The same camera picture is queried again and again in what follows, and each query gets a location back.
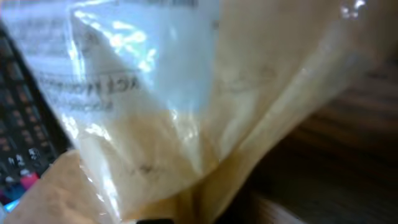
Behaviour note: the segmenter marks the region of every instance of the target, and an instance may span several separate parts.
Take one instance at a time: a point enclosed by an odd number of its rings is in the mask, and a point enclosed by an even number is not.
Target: clear plastic bag
[[[256,162],[398,37],[394,0],[225,0],[222,13],[214,0],[4,8],[90,180],[122,221],[213,222]]]

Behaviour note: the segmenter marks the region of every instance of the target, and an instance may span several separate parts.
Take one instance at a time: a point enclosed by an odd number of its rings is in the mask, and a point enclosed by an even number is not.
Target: plastic bag
[[[6,3],[123,221],[213,222],[266,151],[397,40],[393,0],[225,0],[220,20],[212,0]]]

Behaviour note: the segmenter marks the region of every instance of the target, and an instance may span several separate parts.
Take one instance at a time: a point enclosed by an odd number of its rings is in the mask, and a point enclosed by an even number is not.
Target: black basket
[[[18,182],[22,170],[41,175],[69,143],[2,29],[0,103],[0,187],[4,187],[6,179]]]

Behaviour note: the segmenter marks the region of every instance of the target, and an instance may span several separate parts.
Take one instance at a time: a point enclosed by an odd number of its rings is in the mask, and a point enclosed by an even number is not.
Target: dark wooden surface
[[[292,131],[219,223],[269,223],[258,209],[265,198],[306,223],[398,223],[397,64],[356,81]]]

